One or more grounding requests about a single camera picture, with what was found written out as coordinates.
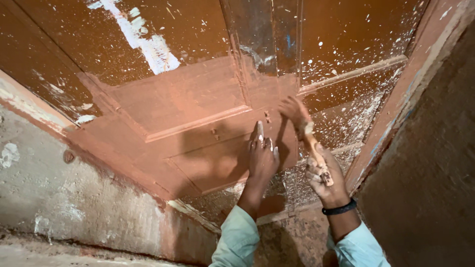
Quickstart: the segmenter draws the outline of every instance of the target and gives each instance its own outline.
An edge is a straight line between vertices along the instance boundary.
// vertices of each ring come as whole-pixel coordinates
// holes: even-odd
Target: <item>forearm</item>
[[[247,212],[254,221],[257,220],[257,212],[261,206],[266,186],[267,183],[263,179],[249,177],[237,202],[237,205]]]
[[[350,203],[350,197],[347,194],[342,194],[337,197],[329,197],[322,199],[322,204],[325,209],[334,209],[342,207]],[[360,217],[355,209],[349,210],[342,214],[327,216],[332,231],[332,237],[335,243],[342,240],[346,235],[355,230],[361,224]]]

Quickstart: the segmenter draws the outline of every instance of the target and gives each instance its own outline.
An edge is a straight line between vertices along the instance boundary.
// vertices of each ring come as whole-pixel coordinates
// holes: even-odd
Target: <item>concrete wall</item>
[[[206,264],[216,234],[0,106],[0,226],[74,242]]]
[[[475,262],[475,25],[356,194],[393,266]]]

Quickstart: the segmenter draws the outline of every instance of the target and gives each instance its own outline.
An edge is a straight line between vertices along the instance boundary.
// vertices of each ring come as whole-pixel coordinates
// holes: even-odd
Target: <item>stained wall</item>
[[[469,266],[475,246],[475,25],[356,194],[392,266]]]

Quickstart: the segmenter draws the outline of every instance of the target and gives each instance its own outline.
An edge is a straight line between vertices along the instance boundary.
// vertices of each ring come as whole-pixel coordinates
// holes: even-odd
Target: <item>paint-stained hand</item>
[[[345,187],[345,180],[342,169],[338,161],[333,157],[330,150],[324,148],[321,144],[316,144],[315,149],[322,155],[333,179],[332,186],[326,186],[323,179],[319,176],[321,173],[318,163],[315,159],[307,159],[305,176],[310,186],[317,193],[325,208],[331,209],[348,204],[350,198]]]
[[[279,167],[279,149],[273,147],[272,140],[264,137],[261,121],[256,123],[255,138],[249,141],[249,179],[259,180],[267,185]]]

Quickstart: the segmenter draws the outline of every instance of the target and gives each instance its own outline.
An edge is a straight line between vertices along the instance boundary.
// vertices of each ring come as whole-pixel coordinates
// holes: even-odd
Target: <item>right hand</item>
[[[307,159],[305,176],[312,189],[317,193],[326,209],[344,206],[350,202],[349,194],[346,190],[344,175],[338,161],[333,157],[330,150],[321,144],[315,145],[316,151],[325,159],[330,175],[333,179],[332,186],[326,186],[323,179],[318,175],[320,169],[317,161],[311,157]]]

